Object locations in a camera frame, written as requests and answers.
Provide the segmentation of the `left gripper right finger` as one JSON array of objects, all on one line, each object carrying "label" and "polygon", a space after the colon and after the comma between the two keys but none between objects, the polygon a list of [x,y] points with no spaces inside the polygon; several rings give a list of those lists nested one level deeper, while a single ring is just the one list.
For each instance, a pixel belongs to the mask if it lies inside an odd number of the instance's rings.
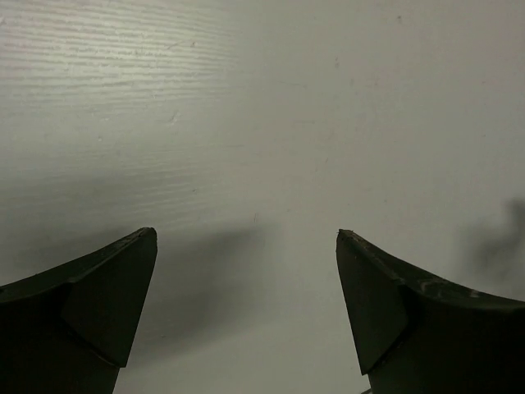
[{"label": "left gripper right finger", "polygon": [[521,393],[524,304],[461,286],[349,230],[336,260],[374,393]]}]

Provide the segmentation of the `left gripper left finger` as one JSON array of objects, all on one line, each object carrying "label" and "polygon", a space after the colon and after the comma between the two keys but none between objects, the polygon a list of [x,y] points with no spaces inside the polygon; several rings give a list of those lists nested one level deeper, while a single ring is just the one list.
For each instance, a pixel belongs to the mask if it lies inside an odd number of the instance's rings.
[{"label": "left gripper left finger", "polygon": [[140,228],[1,288],[3,393],[111,393],[135,339],[158,254]]}]

